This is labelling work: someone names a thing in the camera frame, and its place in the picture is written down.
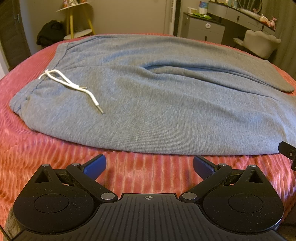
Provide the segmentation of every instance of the black cable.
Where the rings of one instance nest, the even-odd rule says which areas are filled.
[[[7,241],[11,241],[11,238],[8,236],[8,234],[4,231],[2,226],[0,225],[0,231],[3,233],[4,237],[7,239]]]

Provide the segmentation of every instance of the beige shell-shaped chair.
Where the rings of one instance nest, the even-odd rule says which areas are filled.
[[[244,41],[237,38],[234,38],[233,41],[263,59],[268,59],[281,43],[281,40],[273,35],[267,35],[262,31],[254,32],[252,30],[246,32]]]

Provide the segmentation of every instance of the metal screw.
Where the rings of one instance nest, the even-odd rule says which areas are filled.
[[[192,192],[186,192],[186,193],[182,194],[182,197],[187,200],[193,200],[193,199],[197,198],[196,194],[192,193]]]
[[[115,198],[115,195],[113,193],[106,192],[101,195],[101,198],[104,200],[112,200],[113,198]]]

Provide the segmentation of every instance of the drawstring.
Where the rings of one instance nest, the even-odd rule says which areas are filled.
[[[66,82],[57,79],[56,77],[52,76],[50,73],[58,73]],[[48,69],[45,70],[45,72],[42,75],[39,76],[39,79],[44,75],[47,75],[49,78],[51,78],[52,80],[54,80],[54,81],[56,81],[58,83],[61,83],[62,85],[68,86],[68,87],[70,87],[70,88],[72,88],[74,90],[78,90],[78,91],[82,91],[84,93],[87,93],[91,97],[92,101],[94,102],[95,106],[99,109],[99,111],[102,114],[104,114],[104,111],[101,109],[101,107],[100,107],[99,103],[97,102],[96,98],[94,97],[94,95],[90,91],[86,90],[86,87],[81,87],[79,85],[74,84],[66,76],[64,76],[64,74],[62,72],[60,72],[57,69],[53,69],[53,70],[50,70],[50,71],[48,71]]]

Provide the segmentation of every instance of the pink figurine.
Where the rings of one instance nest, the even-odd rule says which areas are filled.
[[[272,17],[272,21],[268,24],[270,28],[273,28],[274,30],[276,29],[276,21],[277,19],[275,17]]]

